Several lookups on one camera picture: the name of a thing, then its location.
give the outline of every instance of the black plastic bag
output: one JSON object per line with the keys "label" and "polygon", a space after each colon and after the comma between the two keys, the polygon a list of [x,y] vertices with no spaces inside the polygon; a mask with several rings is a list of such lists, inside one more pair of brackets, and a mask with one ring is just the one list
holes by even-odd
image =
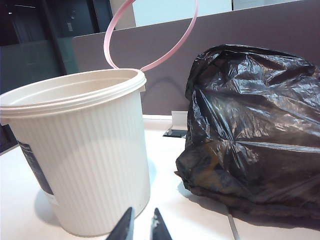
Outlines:
{"label": "black plastic bag", "polygon": [[243,45],[200,54],[188,78],[186,189],[251,214],[320,219],[320,69]]}

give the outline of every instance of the bucket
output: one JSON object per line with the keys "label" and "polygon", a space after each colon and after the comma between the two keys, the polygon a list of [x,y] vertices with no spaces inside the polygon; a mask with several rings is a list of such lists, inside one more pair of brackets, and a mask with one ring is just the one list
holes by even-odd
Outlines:
{"label": "bucket", "polygon": [[9,124],[61,226],[77,236],[110,232],[139,214],[150,181],[137,69],[76,73],[0,97]]}

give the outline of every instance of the glass wall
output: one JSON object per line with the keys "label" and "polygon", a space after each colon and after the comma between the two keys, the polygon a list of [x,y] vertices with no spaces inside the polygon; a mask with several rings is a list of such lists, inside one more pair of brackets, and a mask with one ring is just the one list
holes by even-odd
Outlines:
{"label": "glass wall", "polygon": [[[72,38],[106,31],[111,18],[108,0],[0,1],[0,93],[77,73]],[[16,144],[8,126],[1,136],[0,152]]]}

